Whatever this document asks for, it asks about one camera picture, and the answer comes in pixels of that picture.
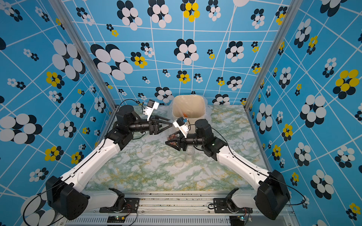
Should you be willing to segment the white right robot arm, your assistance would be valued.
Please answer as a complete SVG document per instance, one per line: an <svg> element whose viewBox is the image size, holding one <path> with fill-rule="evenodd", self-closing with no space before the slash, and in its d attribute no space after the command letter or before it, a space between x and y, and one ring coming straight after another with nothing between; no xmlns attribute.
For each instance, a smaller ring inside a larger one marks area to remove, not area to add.
<svg viewBox="0 0 362 226"><path fill-rule="evenodd" d="M175 138L166 141L166 145L178 151L200 146L206 156L236 172L256 191L254 197L246 197L238 188L233 189L225 198L224 209L237 213L243 208L257 208L268 219L275 220L290 201L285 179L279 171L270 172L236 153L226 141L213 134L206 119L195 122L194 133L189 132L188 121L182 117L175 120L173 126Z"/></svg>

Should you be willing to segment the clear jar with dried flowers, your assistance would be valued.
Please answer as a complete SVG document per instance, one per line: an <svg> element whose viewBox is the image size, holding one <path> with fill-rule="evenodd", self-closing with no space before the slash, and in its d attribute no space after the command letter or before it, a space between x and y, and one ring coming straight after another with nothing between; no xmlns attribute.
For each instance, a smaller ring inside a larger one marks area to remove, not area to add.
<svg viewBox="0 0 362 226"><path fill-rule="evenodd" d="M194 149L188 149L185 152L185 162L186 163L192 163L194 161L195 157L195 150Z"/></svg>

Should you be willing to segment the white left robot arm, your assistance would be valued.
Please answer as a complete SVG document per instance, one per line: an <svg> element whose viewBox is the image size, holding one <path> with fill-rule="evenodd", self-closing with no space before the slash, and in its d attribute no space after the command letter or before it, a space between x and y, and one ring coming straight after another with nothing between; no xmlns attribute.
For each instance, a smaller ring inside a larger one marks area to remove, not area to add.
<svg viewBox="0 0 362 226"><path fill-rule="evenodd" d="M98 208L121 212L125 208L124 193L121 191L109 188L106 191L86 193L84 189L98 170L133 140L135 132L157 135L173 126L169 119L152 115L156 108L156 103L147 107L147 118L142 119L133 106L119 107L116 125L101 143L61 177L52 176L47 180L48 205L68 220L74 220L83 212Z"/></svg>

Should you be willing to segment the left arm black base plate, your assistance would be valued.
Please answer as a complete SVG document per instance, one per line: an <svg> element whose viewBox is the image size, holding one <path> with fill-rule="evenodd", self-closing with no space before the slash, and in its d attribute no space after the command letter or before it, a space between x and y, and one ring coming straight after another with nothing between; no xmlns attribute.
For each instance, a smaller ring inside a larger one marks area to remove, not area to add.
<svg viewBox="0 0 362 226"><path fill-rule="evenodd" d="M136 213L139 204L140 198L123 198L112 207L100 208L100 213Z"/></svg>

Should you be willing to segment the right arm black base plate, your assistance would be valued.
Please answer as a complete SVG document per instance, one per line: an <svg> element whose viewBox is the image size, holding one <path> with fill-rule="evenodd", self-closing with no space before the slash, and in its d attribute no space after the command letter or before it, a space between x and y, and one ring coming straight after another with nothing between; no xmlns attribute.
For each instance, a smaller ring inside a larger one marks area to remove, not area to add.
<svg viewBox="0 0 362 226"><path fill-rule="evenodd" d="M227 202L225 198L214 198L213 202L208 205L208 209L214 210L215 213L234 213L234 214L252 214L252 208L236 208L235 210L231 210L227 206Z"/></svg>

